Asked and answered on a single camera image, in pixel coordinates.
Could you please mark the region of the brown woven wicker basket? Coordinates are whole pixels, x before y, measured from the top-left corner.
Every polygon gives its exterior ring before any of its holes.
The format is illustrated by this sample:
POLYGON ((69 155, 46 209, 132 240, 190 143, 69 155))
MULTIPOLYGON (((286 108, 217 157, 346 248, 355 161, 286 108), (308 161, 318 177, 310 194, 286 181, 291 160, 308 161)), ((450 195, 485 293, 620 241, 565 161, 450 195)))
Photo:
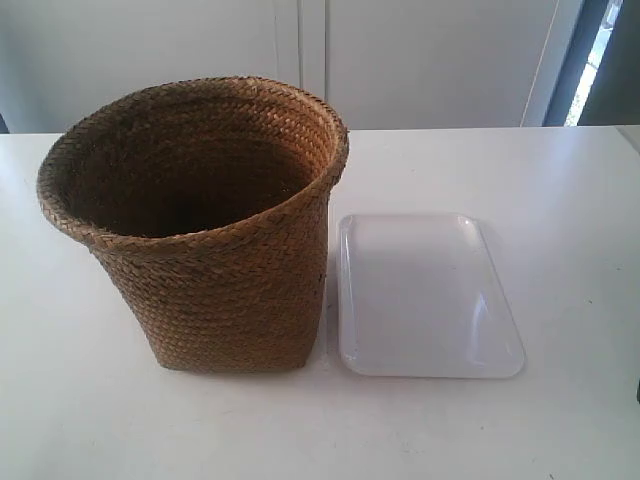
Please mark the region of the brown woven wicker basket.
POLYGON ((323 100, 256 76, 179 81, 103 106, 52 145, 47 221, 82 244, 157 362, 302 367, 321 317, 328 211, 349 154, 323 100))

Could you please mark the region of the white rectangular plastic tray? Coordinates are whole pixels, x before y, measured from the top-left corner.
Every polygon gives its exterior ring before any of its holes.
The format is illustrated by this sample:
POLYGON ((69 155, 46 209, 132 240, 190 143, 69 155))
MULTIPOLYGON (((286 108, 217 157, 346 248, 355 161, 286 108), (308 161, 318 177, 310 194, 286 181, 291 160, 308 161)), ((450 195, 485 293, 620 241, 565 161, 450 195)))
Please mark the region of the white rectangular plastic tray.
POLYGON ((507 379, 520 334, 479 223, 352 214, 338 224, 338 348, 371 377, 507 379))

